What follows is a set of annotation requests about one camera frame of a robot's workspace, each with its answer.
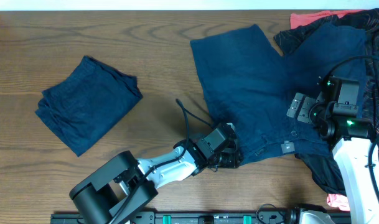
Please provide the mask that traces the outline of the navy blue shorts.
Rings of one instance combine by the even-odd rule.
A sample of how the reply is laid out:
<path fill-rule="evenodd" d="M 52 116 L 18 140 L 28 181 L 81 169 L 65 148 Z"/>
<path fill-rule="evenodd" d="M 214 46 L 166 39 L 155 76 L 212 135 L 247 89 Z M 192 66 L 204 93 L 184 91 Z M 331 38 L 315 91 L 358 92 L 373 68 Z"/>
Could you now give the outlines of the navy blue shorts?
<path fill-rule="evenodd" d="M 327 23 L 281 56 L 256 25 L 192 40 L 190 46 L 210 116 L 235 126 L 243 163 L 292 153 L 327 157 L 328 145 L 309 124 L 290 118 L 296 93 L 316 97 L 330 71 L 366 82 L 364 30 Z"/>

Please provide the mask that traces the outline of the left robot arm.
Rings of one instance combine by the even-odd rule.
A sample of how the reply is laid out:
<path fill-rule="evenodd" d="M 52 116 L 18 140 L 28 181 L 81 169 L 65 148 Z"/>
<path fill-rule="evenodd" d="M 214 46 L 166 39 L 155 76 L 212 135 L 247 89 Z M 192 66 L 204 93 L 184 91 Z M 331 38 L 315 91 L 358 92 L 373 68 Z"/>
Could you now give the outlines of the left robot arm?
<path fill-rule="evenodd" d="M 69 196 L 86 223 L 125 223 L 158 194 L 158 188 L 206 168 L 236 169 L 241 161 L 234 125 L 221 123 L 210 134 L 182 140 L 158 157 L 136 159 L 130 151 L 121 152 Z"/>

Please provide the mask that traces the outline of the navy cloth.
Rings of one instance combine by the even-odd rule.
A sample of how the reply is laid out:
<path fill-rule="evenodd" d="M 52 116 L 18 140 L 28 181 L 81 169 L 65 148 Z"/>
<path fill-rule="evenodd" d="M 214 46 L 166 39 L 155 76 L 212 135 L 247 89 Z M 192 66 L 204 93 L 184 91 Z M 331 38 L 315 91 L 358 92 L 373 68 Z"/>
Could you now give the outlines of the navy cloth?
<path fill-rule="evenodd" d="M 84 56 L 66 80 L 42 92 L 36 115 L 77 156 L 142 99 L 135 76 Z"/>

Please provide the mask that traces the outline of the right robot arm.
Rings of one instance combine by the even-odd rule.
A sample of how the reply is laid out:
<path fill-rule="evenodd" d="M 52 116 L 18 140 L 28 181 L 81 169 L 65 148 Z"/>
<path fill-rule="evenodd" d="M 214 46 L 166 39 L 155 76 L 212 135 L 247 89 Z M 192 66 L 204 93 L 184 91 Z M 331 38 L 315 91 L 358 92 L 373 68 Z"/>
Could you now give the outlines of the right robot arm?
<path fill-rule="evenodd" d="M 379 223 L 379 134 L 358 118 L 359 82 L 331 77 L 317 98 L 296 93 L 286 113 L 310 124 L 328 143 L 347 194 L 352 223 Z"/>

